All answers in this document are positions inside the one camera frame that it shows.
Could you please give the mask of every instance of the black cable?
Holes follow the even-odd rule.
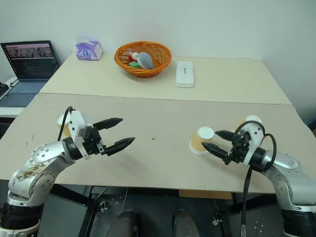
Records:
[[[249,123],[254,123],[256,125],[259,125],[262,129],[262,132],[263,132],[263,135],[265,135],[266,133],[266,129],[265,127],[258,121],[255,121],[255,120],[249,120],[249,121],[246,121],[246,122],[243,122],[241,125],[239,125],[239,127],[236,129],[236,131],[234,132],[233,134],[233,137],[232,137],[232,141],[236,138],[237,134],[240,132],[240,130],[247,124]]]
[[[13,85],[17,80],[18,80],[18,78],[17,78],[15,81],[10,82],[10,87],[13,87],[12,85]]]
[[[234,132],[233,137],[232,137],[232,142],[235,140],[236,136],[238,135],[238,133],[240,132],[240,130],[247,124],[250,123],[254,123],[260,126],[260,128],[262,129],[263,135],[264,136],[270,136],[272,139],[272,143],[273,143],[273,155],[272,155],[272,159],[271,161],[266,165],[264,171],[267,171],[268,169],[270,169],[273,165],[273,163],[275,162],[276,159],[276,155],[277,155],[277,143],[276,140],[274,138],[274,136],[270,133],[266,133],[265,127],[258,121],[254,121],[254,120],[250,120],[250,121],[246,121],[243,122]],[[252,165],[249,167],[246,178],[245,178],[245,182],[243,185],[243,203],[242,203],[242,212],[241,212],[241,222],[240,222],[240,236],[244,236],[246,233],[246,203],[247,203],[247,195],[248,195],[248,189],[249,189],[249,184],[250,184],[250,179],[251,179],[251,173],[252,173]]]
[[[248,189],[249,189],[249,184],[250,184],[250,179],[251,179],[251,173],[252,173],[252,165],[249,167],[246,178],[245,178],[245,183],[243,185],[243,203],[242,203],[242,212],[241,212],[241,224],[240,224],[240,233],[243,228],[243,226],[246,225],[246,203],[247,203],[247,195],[248,195]]]
[[[268,169],[270,169],[273,165],[273,163],[275,162],[276,160],[276,156],[277,156],[277,142],[276,142],[276,139],[275,137],[270,134],[270,133],[267,133],[265,134],[265,136],[268,136],[271,138],[272,140],[272,143],[273,143],[273,153],[272,153],[272,159],[271,161],[266,165],[266,167],[264,168],[264,172],[267,171]]]
[[[99,193],[99,195],[94,199],[94,201],[96,201],[103,193],[106,192],[106,190],[108,190],[110,187],[105,188],[101,193]]]
[[[60,141],[60,138],[61,138],[61,134],[63,133],[63,130],[64,130],[64,126],[65,126],[65,121],[66,121],[66,117],[68,115],[68,113],[72,112],[73,110],[75,110],[73,107],[69,106],[66,111],[65,111],[65,114],[64,114],[64,118],[63,118],[63,122],[61,124],[61,127],[60,127],[60,131],[59,131],[59,135],[58,135],[58,138],[57,138],[57,141]]]

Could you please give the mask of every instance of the orange basket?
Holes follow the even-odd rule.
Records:
[[[148,53],[153,61],[154,69],[146,70],[133,68],[128,65],[128,56],[130,52],[145,52]],[[128,43],[117,49],[114,60],[115,62],[124,70],[131,73],[133,76],[139,78],[152,78],[158,75],[163,69],[165,69],[171,62],[171,52],[170,50],[160,44],[150,41],[138,41],[133,43]]]

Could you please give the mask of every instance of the white paper cup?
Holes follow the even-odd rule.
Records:
[[[241,122],[234,128],[234,130],[233,130],[232,132],[235,132],[236,129],[237,129],[242,123],[244,123],[244,122],[246,122],[246,121],[251,121],[251,120],[257,121],[257,122],[259,122],[259,123],[262,123],[261,119],[260,119],[258,116],[256,116],[256,115],[247,115],[247,116],[244,118],[244,120],[241,121]]]
[[[206,154],[207,150],[202,145],[202,142],[210,142],[213,137],[214,131],[212,128],[208,126],[199,127],[190,141],[191,151],[198,155]]]
[[[60,114],[59,116],[57,116],[56,118],[56,123],[59,126],[59,129],[61,127],[61,124],[63,123],[63,118],[64,118],[64,114]],[[65,125],[64,125],[64,129],[63,129],[63,133],[66,137],[71,137],[68,125],[69,125],[69,121],[70,121],[70,113],[67,114],[66,116],[66,120],[65,120]]]

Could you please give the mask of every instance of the tabletop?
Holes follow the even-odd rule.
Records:
[[[57,183],[242,192],[247,167],[234,162],[224,165],[211,154],[196,155],[189,141],[201,125],[232,130],[248,114],[262,119],[266,131],[275,136],[279,152],[296,157],[304,171],[316,178],[316,139],[292,105],[40,93],[0,140],[0,179],[9,179],[35,147],[56,141],[55,119],[69,105],[88,113],[92,122],[124,119],[100,132],[106,145],[126,137],[136,139],[113,156],[78,160],[58,176]],[[229,142],[217,136],[213,142],[230,148]],[[265,139],[263,148],[272,148],[270,140]],[[249,191],[274,193],[267,178],[257,172]]]
[[[262,61],[174,57],[157,77],[139,79],[120,68],[114,55],[100,61],[78,60],[72,54],[41,93],[132,98],[197,100],[258,104],[291,104]],[[176,87],[176,64],[191,61],[194,87]]]

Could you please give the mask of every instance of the tissue box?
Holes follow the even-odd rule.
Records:
[[[80,60],[99,60],[103,51],[99,41],[76,44],[76,55]]]

